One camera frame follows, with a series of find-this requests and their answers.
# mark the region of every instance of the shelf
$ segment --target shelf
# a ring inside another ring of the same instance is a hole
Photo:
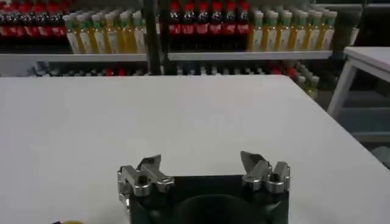
[[[332,51],[270,51],[270,52],[183,52],[169,53],[171,61],[216,60],[305,60],[327,59]]]
[[[0,60],[33,61],[146,61],[146,54],[0,54]]]

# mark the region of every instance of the red-labeled bottle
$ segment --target red-labeled bottle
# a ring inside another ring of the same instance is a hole
[[[182,48],[182,30],[180,26],[179,3],[171,3],[169,16],[169,50],[180,51]]]
[[[208,51],[210,49],[208,26],[208,5],[206,2],[201,2],[199,4],[199,14],[196,18],[196,49],[199,51]]]
[[[237,49],[239,51],[246,51],[248,34],[249,34],[249,19],[248,19],[248,8],[247,2],[240,3],[240,10],[237,19]]]
[[[233,2],[227,3],[227,10],[222,24],[224,51],[236,50],[236,6]]]
[[[212,51],[220,51],[221,44],[221,35],[222,35],[222,5],[220,2],[213,2],[213,13],[210,18],[210,49]]]
[[[182,42],[184,51],[195,50],[195,27],[194,27],[195,13],[194,4],[185,4],[185,12],[182,20]]]

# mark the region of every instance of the red label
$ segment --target red label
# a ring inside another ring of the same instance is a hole
[[[180,25],[169,25],[169,33],[171,34],[180,34]]]
[[[182,25],[183,34],[193,34],[194,33],[194,25]]]
[[[222,33],[231,35],[236,31],[236,24],[223,24],[222,25]]]
[[[199,34],[205,34],[208,32],[208,23],[196,24],[196,32]]]
[[[249,33],[249,25],[237,25],[237,30],[239,34],[248,34]]]
[[[211,34],[221,34],[222,27],[220,24],[213,25],[210,24],[210,33]]]

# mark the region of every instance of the white table leg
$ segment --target white table leg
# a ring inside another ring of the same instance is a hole
[[[328,114],[331,117],[336,118],[338,113],[340,112],[340,109],[348,95],[353,78],[355,78],[355,74],[356,67],[354,67],[354,65],[352,65],[349,60],[347,60],[346,64],[344,65],[344,68],[342,69],[339,82],[337,83],[337,87],[335,89],[335,92],[333,93],[333,97],[331,98],[327,110]]]

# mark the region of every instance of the white tabletop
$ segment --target white tabletop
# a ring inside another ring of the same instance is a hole
[[[390,72],[390,47],[346,47],[344,53]]]
[[[116,171],[162,154],[167,175],[291,166],[289,222],[388,223],[390,174],[282,76],[3,78],[0,223],[127,223]]]

